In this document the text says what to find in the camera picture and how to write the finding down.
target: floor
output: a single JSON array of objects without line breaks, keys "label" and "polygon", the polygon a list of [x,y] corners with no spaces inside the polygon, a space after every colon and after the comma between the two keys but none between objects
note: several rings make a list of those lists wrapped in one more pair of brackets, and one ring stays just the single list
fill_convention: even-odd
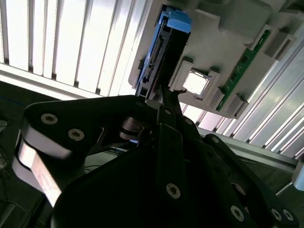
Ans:
[{"label": "floor", "polygon": [[[40,192],[15,177],[10,168],[10,161],[14,154],[17,133],[25,107],[31,103],[51,100],[54,99],[0,82],[0,117],[4,116],[11,120],[11,125],[0,134],[0,153],[8,162],[6,170],[0,170],[0,177],[3,180],[0,181],[0,213],[7,206],[7,203],[3,202],[5,200],[10,200],[20,205],[13,210],[7,223],[3,226],[5,228],[18,227],[22,217],[25,215],[25,211],[41,197]],[[273,192],[278,192],[290,181],[291,175],[289,173],[260,164],[247,163],[247,165]],[[297,215],[300,223],[302,223],[301,227],[304,227],[304,192],[297,191],[292,186],[280,196],[280,199]],[[47,219],[49,209],[48,206],[46,212],[41,215],[40,219],[42,221]],[[37,223],[37,227],[42,225],[41,222]]]}]

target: white slat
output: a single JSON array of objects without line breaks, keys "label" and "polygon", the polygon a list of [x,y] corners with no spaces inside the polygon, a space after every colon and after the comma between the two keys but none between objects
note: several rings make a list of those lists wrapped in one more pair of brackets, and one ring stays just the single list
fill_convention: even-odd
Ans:
[{"label": "white slat", "polygon": [[124,73],[130,58],[130,54],[132,52],[133,43],[135,41],[137,33],[140,32],[139,24],[142,18],[145,3],[145,0],[136,0],[133,6],[128,30],[116,66],[113,83],[109,94],[110,96],[117,96],[119,94],[119,90],[123,82]]},{"label": "white slat", "polygon": [[114,0],[94,0],[85,25],[78,87],[95,93],[115,7]]},{"label": "white slat", "polygon": [[43,76],[52,78],[53,73],[53,57],[56,33],[56,19],[57,19],[57,1],[47,1],[47,22],[45,32],[45,49],[44,49],[44,64]]},{"label": "white slat", "polygon": [[271,149],[273,152],[284,151],[285,148],[293,141],[294,136],[297,132],[300,132],[304,127],[304,117],[294,125],[284,137]]},{"label": "white slat", "polygon": [[3,17],[3,15],[2,15],[2,12],[1,12],[1,10],[0,10],[0,62],[1,63],[4,63],[4,47],[3,47],[3,38],[2,38],[2,34],[3,34],[3,32],[2,32],[2,17]]},{"label": "white slat", "polygon": [[98,88],[100,88],[100,95],[102,96],[108,96],[110,92],[132,4],[132,0],[121,0],[117,2],[117,6],[115,7],[110,36],[98,82]]},{"label": "white slat", "polygon": [[7,22],[7,11],[6,11],[6,1],[0,1],[0,20],[1,20],[1,48],[3,53],[3,60],[9,60],[9,42],[8,42],[8,22]]},{"label": "white slat", "polygon": [[33,72],[43,74],[46,1],[34,0]]},{"label": "white slat", "polygon": [[9,64],[19,69],[29,68],[29,39],[28,39],[28,1],[6,1]]},{"label": "white slat", "polygon": [[286,120],[284,124],[268,139],[265,149],[278,152],[274,147],[288,134],[288,132],[304,117],[304,103]]},{"label": "white slat", "polygon": [[282,126],[303,102],[304,80],[303,77],[297,81],[281,103],[273,109],[272,113],[263,121],[262,127],[257,129],[252,138],[250,137],[250,144],[262,147],[267,139],[273,135]]},{"label": "white slat", "polygon": [[304,126],[297,131],[291,140],[281,149],[281,154],[294,157],[304,147]]},{"label": "white slat", "polygon": [[282,73],[276,83],[270,88],[258,106],[253,110],[248,117],[246,124],[234,134],[235,139],[245,142],[250,138],[255,130],[259,130],[263,121],[272,114],[272,111],[281,102],[285,94],[289,93],[291,87],[303,74],[304,69],[300,67],[303,64],[303,61],[304,48]]},{"label": "white slat", "polygon": [[58,34],[56,79],[74,85],[86,0],[64,0]]}]

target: blue plastic tab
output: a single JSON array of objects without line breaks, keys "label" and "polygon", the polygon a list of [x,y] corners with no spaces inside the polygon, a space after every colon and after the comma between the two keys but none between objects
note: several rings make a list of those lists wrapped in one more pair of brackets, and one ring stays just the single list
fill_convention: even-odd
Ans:
[{"label": "blue plastic tab", "polygon": [[191,19],[188,15],[180,10],[169,13],[167,26],[182,32],[189,33],[191,31]]}]

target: robotic arm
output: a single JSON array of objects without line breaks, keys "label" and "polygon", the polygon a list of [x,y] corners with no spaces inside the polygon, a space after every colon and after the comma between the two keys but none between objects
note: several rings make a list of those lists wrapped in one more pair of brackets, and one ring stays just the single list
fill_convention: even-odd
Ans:
[{"label": "robotic arm", "polygon": [[[161,87],[157,109],[130,95],[25,110],[13,168],[45,193],[51,227],[298,227],[217,136],[200,136],[177,95]],[[84,173],[89,153],[130,139],[135,149]]]}]

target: green circuit board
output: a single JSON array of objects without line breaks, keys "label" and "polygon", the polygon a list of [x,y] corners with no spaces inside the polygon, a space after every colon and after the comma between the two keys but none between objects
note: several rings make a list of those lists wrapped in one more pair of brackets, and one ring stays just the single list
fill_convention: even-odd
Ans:
[{"label": "green circuit board", "polygon": [[253,50],[246,48],[242,57],[238,61],[237,65],[234,67],[229,79],[227,80],[225,85],[221,88],[222,92],[224,93],[224,97],[217,106],[218,111],[221,110],[224,103],[232,93],[234,87],[237,85],[243,74],[246,72],[246,70],[250,66],[251,62],[253,61],[253,59],[255,58],[255,56],[257,55],[257,53],[259,52],[259,50],[261,49],[261,47],[263,46],[264,42],[266,41],[269,35],[270,35],[270,30],[265,30],[261,39],[259,40],[259,42],[257,43],[257,45]]}]

